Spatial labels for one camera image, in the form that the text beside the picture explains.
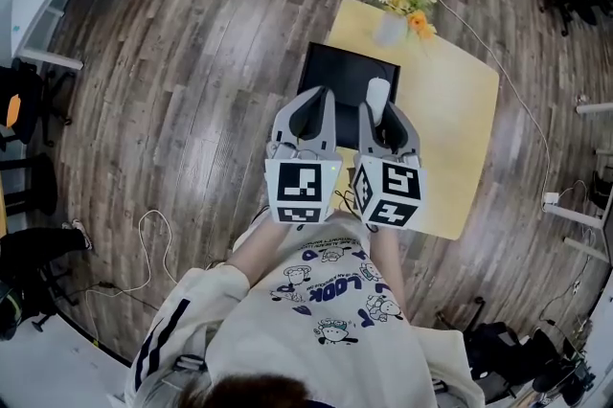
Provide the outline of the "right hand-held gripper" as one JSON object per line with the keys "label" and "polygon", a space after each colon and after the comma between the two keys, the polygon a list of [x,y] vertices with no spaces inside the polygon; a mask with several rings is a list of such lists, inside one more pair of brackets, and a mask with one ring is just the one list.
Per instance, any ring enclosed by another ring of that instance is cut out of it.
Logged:
{"label": "right hand-held gripper", "polygon": [[[409,228],[423,204],[425,171],[415,166],[370,155],[382,155],[372,110],[359,105],[358,150],[352,181],[354,202],[368,226],[398,230]],[[420,136],[408,117],[392,102],[384,109],[384,139],[394,154],[420,153]]]}

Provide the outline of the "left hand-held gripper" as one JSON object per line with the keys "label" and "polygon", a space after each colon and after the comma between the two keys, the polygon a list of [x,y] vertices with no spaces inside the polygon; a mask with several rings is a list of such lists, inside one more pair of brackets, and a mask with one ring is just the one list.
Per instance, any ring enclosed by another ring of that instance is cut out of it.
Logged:
{"label": "left hand-held gripper", "polygon": [[298,94],[278,112],[271,142],[264,177],[274,221],[324,223],[331,214],[330,201],[343,165],[335,152],[333,92],[317,86]]}

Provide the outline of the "small white cylinder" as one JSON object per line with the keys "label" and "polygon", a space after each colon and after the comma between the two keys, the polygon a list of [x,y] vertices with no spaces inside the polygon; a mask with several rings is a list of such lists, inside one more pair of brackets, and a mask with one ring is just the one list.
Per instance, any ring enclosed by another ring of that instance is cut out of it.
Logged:
{"label": "small white cylinder", "polygon": [[374,125],[379,125],[382,120],[383,112],[389,100],[391,84],[382,78],[372,78],[369,80],[366,103],[371,108]]}

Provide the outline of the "black box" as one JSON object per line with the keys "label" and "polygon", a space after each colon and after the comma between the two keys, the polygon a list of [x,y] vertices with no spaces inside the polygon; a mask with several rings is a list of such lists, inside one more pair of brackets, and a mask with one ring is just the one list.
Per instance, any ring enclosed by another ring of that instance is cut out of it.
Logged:
{"label": "black box", "polygon": [[325,86],[335,97],[336,145],[358,148],[359,105],[367,98],[371,79],[389,82],[386,100],[396,101],[400,67],[358,53],[309,42],[297,93]]}

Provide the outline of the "person's left forearm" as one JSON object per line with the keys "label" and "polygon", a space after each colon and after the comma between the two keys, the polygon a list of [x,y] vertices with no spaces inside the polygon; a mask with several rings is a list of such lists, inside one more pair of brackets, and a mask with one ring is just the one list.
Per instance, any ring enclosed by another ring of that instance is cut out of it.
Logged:
{"label": "person's left forearm", "polygon": [[236,268],[254,286],[274,260],[290,229],[288,224],[265,217],[225,264]]}

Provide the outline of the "person's right forearm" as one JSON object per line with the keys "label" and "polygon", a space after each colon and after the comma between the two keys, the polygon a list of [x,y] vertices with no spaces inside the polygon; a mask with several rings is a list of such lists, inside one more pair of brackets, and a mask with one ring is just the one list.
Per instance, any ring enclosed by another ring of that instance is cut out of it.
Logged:
{"label": "person's right forearm", "polygon": [[376,233],[371,233],[370,258],[386,284],[390,287],[402,314],[407,316],[406,295],[396,229],[379,227]]}

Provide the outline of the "white vase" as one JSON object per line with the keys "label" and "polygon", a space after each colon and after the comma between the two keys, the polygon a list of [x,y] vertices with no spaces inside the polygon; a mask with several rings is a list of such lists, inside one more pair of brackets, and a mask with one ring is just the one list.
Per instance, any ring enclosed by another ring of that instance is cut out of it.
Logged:
{"label": "white vase", "polygon": [[408,34],[405,16],[385,11],[374,32],[374,41],[380,47],[392,47],[403,41]]}

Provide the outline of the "white printed shirt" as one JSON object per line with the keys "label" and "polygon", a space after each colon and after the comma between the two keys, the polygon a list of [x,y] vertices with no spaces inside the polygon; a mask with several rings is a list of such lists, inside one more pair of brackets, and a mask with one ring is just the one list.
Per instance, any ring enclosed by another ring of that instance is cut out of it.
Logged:
{"label": "white printed shirt", "polygon": [[254,286],[225,261],[184,274],[127,408],[485,408],[463,336],[402,314],[370,258],[377,231],[344,212],[290,226]]}

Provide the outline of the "black stool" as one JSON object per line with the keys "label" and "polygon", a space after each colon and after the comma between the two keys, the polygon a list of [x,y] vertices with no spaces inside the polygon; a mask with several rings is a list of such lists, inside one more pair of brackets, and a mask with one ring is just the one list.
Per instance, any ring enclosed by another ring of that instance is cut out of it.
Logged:
{"label": "black stool", "polygon": [[37,154],[18,160],[0,161],[0,172],[7,170],[29,170],[30,187],[21,192],[3,196],[6,215],[19,215],[39,210],[52,215],[57,208],[57,178],[51,158]]}

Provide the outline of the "orange cloth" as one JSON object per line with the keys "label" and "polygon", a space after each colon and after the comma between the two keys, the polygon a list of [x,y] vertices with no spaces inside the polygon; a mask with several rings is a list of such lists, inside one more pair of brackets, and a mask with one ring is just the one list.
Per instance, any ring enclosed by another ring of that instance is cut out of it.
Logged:
{"label": "orange cloth", "polygon": [[18,94],[13,95],[7,108],[6,128],[11,128],[18,120],[21,106],[21,99]]}

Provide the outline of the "black helmet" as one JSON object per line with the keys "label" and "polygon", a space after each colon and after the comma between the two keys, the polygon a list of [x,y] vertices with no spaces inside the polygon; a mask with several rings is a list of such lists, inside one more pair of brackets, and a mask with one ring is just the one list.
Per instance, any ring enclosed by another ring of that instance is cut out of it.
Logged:
{"label": "black helmet", "polygon": [[0,283],[0,341],[13,338],[21,323],[22,314],[23,304],[19,293]]}

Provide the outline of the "white curved desk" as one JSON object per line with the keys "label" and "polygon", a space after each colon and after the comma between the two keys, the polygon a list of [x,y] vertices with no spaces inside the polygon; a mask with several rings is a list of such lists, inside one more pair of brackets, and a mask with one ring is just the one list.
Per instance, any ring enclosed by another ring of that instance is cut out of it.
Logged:
{"label": "white curved desk", "polygon": [[128,367],[62,317],[0,341],[0,400],[9,408],[126,408]]}

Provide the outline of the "white desk frame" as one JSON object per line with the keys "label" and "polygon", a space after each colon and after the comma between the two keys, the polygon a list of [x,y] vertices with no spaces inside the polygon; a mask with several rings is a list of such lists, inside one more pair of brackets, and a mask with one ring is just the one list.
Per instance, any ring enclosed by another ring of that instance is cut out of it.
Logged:
{"label": "white desk frame", "polygon": [[[613,163],[607,168],[613,174]],[[595,245],[585,244],[573,238],[565,237],[563,242],[595,259],[608,262],[613,268],[613,176],[611,183],[604,185],[604,180],[599,177],[596,171],[593,175],[597,176],[597,179],[591,187],[586,189],[586,196],[594,196],[598,199],[598,202],[595,200],[591,200],[591,202],[602,210],[600,215],[588,215],[570,210],[559,206],[558,201],[554,203],[546,202],[544,211],[547,214],[556,215],[586,226],[596,236],[596,243],[602,246],[602,250]]]}

